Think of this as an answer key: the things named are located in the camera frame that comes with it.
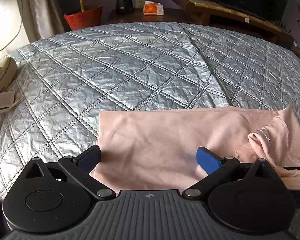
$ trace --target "wooden shelf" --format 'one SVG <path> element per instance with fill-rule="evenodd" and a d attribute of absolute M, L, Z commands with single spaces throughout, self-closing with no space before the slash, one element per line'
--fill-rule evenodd
<path fill-rule="evenodd" d="M 259 33 L 267 41 L 277 43 L 278 39 L 284 39 L 289 44 L 293 44 L 294 38 L 281 30 L 278 26 L 271 22 L 258 19 L 254 16 L 229 9 L 219 5 L 218 3 L 207 1 L 207 0 L 172 0 L 179 5 L 182 10 L 189 15 L 197 24 L 215 26 L 215 22 L 212 18 L 223 17 L 225 24 L 221 24 L 222 20 L 217 23 L 221 28 L 231 30 L 239 28 L 241 33 L 247 33 L 250 35 L 251 32 Z"/>
<path fill-rule="evenodd" d="M 133 22 L 178 22 L 178 23 L 194 23 L 181 9 L 164 9 L 164 15 L 143 15 L 142 8 L 136 8 L 129 14 L 116 14 L 113 10 L 106 24 L 113 23 L 133 23 Z"/>

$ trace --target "quilted bedspread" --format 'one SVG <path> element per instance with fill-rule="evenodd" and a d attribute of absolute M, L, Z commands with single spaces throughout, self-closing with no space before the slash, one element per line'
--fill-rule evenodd
<path fill-rule="evenodd" d="M 78 155 L 100 110 L 292 105 L 300 121 L 300 60 L 241 33 L 178 23 L 105 25 L 29 44 L 11 56 L 26 99 L 0 114 L 0 198 L 30 158 Z"/>

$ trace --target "round black disc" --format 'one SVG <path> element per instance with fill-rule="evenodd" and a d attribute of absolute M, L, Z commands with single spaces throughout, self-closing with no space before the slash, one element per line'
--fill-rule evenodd
<path fill-rule="evenodd" d="M 3 203 L 8 223 L 21 231 L 48 234 L 79 223 L 91 207 L 87 192 L 55 179 L 24 180 Z"/>
<path fill-rule="evenodd" d="M 217 187 L 208 205 L 222 223 L 250 234 L 286 230 L 295 212 L 294 200 L 282 183 L 258 177 Z"/>

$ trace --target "red flower pot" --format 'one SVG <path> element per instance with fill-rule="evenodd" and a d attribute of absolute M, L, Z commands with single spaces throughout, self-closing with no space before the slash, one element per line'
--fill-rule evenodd
<path fill-rule="evenodd" d="M 69 24 L 71 30 L 84 29 L 100 25 L 102 5 L 100 6 L 86 6 L 86 11 L 74 14 L 65 14 L 64 18 Z"/>

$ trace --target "wooden nightstand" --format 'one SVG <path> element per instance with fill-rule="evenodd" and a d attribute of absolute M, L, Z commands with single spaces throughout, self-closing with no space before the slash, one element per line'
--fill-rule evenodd
<path fill-rule="evenodd" d="M 136 8 L 129 14 L 116 14 L 113 10 L 106 24 L 132 22 L 178 22 L 196 24 L 182 9 L 164 9 L 164 15 L 143 15 L 143 8 Z"/>

